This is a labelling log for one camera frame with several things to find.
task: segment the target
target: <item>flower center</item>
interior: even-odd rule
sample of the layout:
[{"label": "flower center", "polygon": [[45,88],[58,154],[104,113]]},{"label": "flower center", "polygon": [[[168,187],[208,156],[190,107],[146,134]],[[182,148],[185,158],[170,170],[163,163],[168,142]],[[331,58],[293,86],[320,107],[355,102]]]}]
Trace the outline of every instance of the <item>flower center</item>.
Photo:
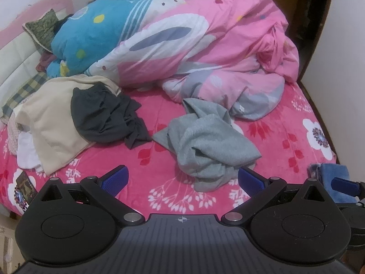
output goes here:
[{"label": "flower center", "polygon": [[317,143],[324,147],[324,148],[328,148],[329,147],[329,144],[328,144],[328,141],[327,139],[325,138],[322,130],[318,129],[318,128],[314,128],[313,129],[313,136],[314,138],[316,138],[317,140]]}]

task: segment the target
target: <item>pillow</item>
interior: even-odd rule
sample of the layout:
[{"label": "pillow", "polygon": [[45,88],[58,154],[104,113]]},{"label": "pillow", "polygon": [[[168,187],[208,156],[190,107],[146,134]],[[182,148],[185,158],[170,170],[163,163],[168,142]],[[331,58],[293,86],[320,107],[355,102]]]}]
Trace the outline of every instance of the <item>pillow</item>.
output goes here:
[{"label": "pillow", "polygon": [[54,10],[51,9],[39,20],[25,23],[23,27],[40,46],[51,53],[51,42],[54,38],[56,23],[58,23],[58,18]]},{"label": "pillow", "polygon": [[8,124],[13,109],[18,106],[29,95],[35,93],[50,78],[44,72],[39,72],[31,79],[27,80],[21,88],[3,106],[3,116],[1,121]]}]

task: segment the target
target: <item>gray clothing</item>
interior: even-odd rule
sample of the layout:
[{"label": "gray clothing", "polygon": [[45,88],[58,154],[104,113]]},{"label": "gray clothing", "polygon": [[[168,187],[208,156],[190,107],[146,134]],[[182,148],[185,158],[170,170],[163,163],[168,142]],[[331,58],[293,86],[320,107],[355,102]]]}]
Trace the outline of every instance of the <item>gray clothing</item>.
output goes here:
[{"label": "gray clothing", "polygon": [[238,169],[261,157],[255,145],[231,127],[223,106],[195,98],[182,102],[186,115],[174,118],[152,139],[177,155],[179,168],[195,177],[194,189],[214,191]]}]

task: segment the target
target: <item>pink headboard trim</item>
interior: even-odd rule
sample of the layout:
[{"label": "pink headboard trim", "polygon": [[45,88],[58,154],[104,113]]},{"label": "pink headboard trim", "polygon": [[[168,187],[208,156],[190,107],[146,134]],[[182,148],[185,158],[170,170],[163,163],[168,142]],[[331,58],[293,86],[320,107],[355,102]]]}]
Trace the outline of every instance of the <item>pink headboard trim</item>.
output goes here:
[{"label": "pink headboard trim", "polygon": [[0,31],[0,49],[24,32],[24,23],[39,19],[51,8],[55,12],[66,8],[67,15],[73,13],[72,0],[41,0],[24,10],[8,27]]}]

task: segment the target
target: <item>pink floral bedsheet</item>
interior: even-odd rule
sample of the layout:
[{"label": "pink floral bedsheet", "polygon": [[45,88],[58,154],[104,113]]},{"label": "pink floral bedsheet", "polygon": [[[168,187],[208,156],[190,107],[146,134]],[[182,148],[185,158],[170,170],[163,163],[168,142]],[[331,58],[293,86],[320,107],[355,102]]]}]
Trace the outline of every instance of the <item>pink floral bedsheet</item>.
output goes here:
[{"label": "pink floral bedsheet", "polygon": [[[171,119],[185,114],[182,105],[171,101],[160,88],[138,89],[128,94],[141,103],[138,115],[151,135],[166,127]],[[288,183],[302,183],[310,163],[335,162],[335,155],[297,84],[285,84],[282,100],[266,117],[253,122],[232,121],[234,128],[261,152],[255,171],[265,177],[279,176]],[[0,134],[0,202],[23,214],[27,203],[15,181],[21,170],[7,143],[5,128]],[[175,155],[155,142],[133,150],[122,142],[96,145],[52,176],[64,183],[75,183],[86,176],[102,176],[120,164],[128,167],[130,179],[117,198],[145,217],[150,213],[215,213],[221,217],[249,199],[237,180],[214,192],[194,191],[193,179],[179,170]],[[48,179],[44,173],[26,172],[37,190]]]}]

